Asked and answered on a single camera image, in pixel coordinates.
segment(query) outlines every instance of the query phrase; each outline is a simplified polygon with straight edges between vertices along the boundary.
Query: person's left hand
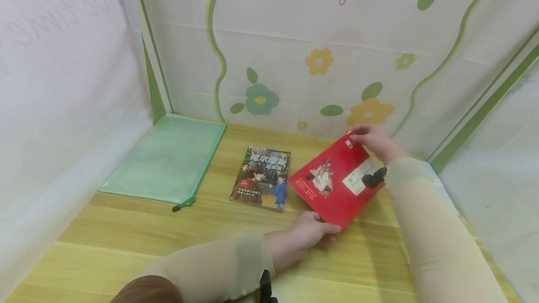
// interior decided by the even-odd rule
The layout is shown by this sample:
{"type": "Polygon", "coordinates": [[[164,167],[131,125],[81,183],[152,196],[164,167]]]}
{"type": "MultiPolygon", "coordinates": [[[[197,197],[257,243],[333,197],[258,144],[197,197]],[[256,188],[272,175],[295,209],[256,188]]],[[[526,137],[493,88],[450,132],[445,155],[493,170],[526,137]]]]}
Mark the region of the person's left hand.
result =
{"type": "Polygon", "coordinates": [[[335,242],[334,235],[341,231],[341,227],[323,222],[316,212],[304,212],[289,230],[298,248],[308,250],[321,240],[325,243],[335,242]]]}

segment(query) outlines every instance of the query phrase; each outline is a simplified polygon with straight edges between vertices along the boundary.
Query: flower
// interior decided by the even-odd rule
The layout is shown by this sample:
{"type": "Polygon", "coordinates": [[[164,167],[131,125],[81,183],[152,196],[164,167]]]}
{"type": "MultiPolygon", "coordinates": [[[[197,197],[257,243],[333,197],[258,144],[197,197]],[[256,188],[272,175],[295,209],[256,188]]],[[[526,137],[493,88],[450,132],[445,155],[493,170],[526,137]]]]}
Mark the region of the flower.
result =
{"type": "Polygon", "coordinates": [[[245,96],[245,108],[253,115],[269,115],[271,109],[279,105],[279,95],[267,89],[264,84],[253,84],[247,88],[245,96]]]}
{"type": "Polygon", "coordinates": [[[305,59],[305,63],[309,67],[309,74],[324,75],[329,66],[333,64],[333,56],[331,56],[329,48],[324,48],[322,50],[315,48],[311,52],[311,56],[308,56],[305,59]]]}
{"type": "Polygon", "coordinates": [[[386,121],[387,116],[395,111],[395,106],[389,103],[380,103],[376,97],[369,98],[362,104],[356,104],[350,109],[352,112],[346,119],[348,125],[359,123],[377,123],[386,121]]]}
{"type": "Polygon", "coordinates": [[[298,122],[298,124],[296,126],[298,127],[298,130],[305,130],[305,128],[306,128],[306,126],[308,126],[308,124],[305,121],[302,121],[302,122],[298,122]]]}
{"type": "Polygon", "coordinates": [[[397,64],[397,70],[408,69],[408,67],[415,62],[414,53],[404,53],[395,62],[397,64]]]}

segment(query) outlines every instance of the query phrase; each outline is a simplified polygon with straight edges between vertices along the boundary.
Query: yellow flower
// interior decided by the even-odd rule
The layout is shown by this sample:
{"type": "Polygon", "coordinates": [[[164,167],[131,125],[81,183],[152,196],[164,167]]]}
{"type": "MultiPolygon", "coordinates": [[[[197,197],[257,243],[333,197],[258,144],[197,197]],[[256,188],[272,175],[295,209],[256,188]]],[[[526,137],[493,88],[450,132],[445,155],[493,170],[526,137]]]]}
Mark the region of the yellow flower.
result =
{"type": "Polygon", "coordinates": [[[331,51],[329,48],[313,49],[311,56],[308,56],[305,59],[306,65],[309,67],[309,74],[311,75],[324,75],[329,66],[333,64],[333,56],[331,56],[331,51]]]}
{"type": "Polygon", "coordinates": [[[350,110],[352,113],[346,119],[348,125],[359,123],[377,123],[386,121],[387,116],[395,111],[395,106],[389,103],[380,103],[376,97],[369,98],[362,104],[356,104],[350,110]]]}
{"type": "Polygon", "coordinates": [[[298,127],[298,130],[305,130],[307,125],[308,124],[305,121],[303,121],[303,122],[298,122],[296,126],[298,127]]]}
{"type": "Polygon", "coordinates": [[[400,58],[395,61],[397,64],[397,70],[408,69],[408,67],[415,62],[414,53],[404,53],[400,58]]]}

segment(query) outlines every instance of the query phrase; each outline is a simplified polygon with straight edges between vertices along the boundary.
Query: white label on book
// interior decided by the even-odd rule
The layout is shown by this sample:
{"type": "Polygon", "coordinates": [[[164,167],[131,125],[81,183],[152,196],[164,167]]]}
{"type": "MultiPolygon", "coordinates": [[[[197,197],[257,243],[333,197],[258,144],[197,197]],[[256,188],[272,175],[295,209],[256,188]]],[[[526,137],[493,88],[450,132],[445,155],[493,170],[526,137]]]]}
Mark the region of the white label on book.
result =
{"type": "Polygon", "coordinates": [[[356,167],[346,178],[343,179],[343,184],[355,195],[359,195],[364,189],[365,184],[361,180],[364,175],[373,175],[378,167],[371,158],[367,158],[361,165],[356,167]]]}

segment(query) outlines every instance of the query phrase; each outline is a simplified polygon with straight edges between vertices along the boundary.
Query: teal flower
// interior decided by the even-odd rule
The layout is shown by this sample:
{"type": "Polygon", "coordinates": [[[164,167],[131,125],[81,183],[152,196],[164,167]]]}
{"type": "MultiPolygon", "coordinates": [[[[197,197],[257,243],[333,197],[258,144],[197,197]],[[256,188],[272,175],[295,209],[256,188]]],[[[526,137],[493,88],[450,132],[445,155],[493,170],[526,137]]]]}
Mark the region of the teal flower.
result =
{"type": "Polygon", "coordinates": [[[253,115],[269,115],[271,109],[279,105],[279,95],[267,89],[264,84],[253,84],[247,88],[245,96],[245,108],[253,115]]]}

